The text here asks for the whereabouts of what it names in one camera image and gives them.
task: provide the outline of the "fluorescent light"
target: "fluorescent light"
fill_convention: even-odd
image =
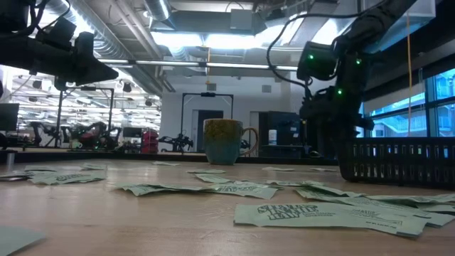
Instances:
[[[137,64],[145,65],[171,65],[184,67],[198,67],[199,63],[190,61],[166,61],[166,60],[138,60]]]
[[[98,59],[101,63],[109,64],[128,64],[128,60]]]
[[[344,22],[336,21],[334,18],[330,18],[327,22],[319,29],[318,33],[313,37],[311,42],[321,43],[325,45],[331,45],[333,40],[342,34],[347,27],[349,27],[355,18],[346,19]]]
[[[298,15],[302,15],[302,14],[306,14],[306,12],[301,12],[300,14],[294,14],[293,16],[290,16],[289,17],[289,20],[297,17]],[[302,24],[302,22],[304,22],[304,19],[303,18],[299,18],[295,21],[292,21],[287,27],[286,27],[286,30],[283,32],[283,35],[282,35],[282,41],[281,41],[281,46],[285,45],[285,44],[288,44],[291,39],[294,37],[294,35],[296,34],[297,30],[299,29],[300,25]]]
[[[210,34],[205,44],[215,49],[251,49],[257,47],[254,36]]]
[[[269,69],[268,65],[254,65],[254,64],[237,64],[237,63],[207,63],[210,68],[250,68],[250,69]]]
[[[197,33],[151,32],[156,44],[167,47],[201,46],[202,40]]]

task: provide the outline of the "mug handle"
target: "mug handle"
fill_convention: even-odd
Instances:
[[[259,143],[259,132],[258,132],[255,128],[253,128],[253,127],[248,127],[248,128],[243,129],[243,134],[245,134],[245,132],[247,132],[247,131],[252,131],[252,132],[255,133],[255,136],[256,136],[256,143],[255,143],[255,145],[254,145],[250,150],[245,151],[245,152],[243,152],[243,153],[240,153],[240,156],[244,156],[244,155],[247,155],[247,154],[251,154],[251,152],[253,152],[254,150],[256,150],[257,145],[258,145],[258,143]]]

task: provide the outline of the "desk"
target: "desk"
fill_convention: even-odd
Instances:
[[[231,179],[312,180],[344,191],[435,195],[448,191],[347,183],[338,173],[315,166],[279,166],[294,172],[263,171],[270,165],[209,166],[186,163],[154,166],[150,161],[99,160],[109,164],[107,180],[39,186],[29,181],[0,183],[0,225],[44,232],[47,239],[17,255],[453,255],[455,222],[425,228],[417,240],[373,230],[347,228],[259,228],[233,225],[235,204],[303,203],[293,188],[271,200],[214,193],[162,193],[135,197],[113,190],[116,182],[161,182],[204,186],[189,169],[219,168]],[[83,161],[39,163],[76,171]],[[16,165],[17,170],[24,165]]]

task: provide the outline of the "red object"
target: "red object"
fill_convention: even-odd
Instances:
[[[142,134],[142,153],[156,154],[158,153],[158,132],[150,130]]]

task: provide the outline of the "computer monitor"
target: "computer monitor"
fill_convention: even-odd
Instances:
[[[142,128],[136,127],[124,127],[123,128],[124,138],[142,138]]]
[[[19,104],[0,104],[0,131],[11,132],[17,130],[18,112]]]

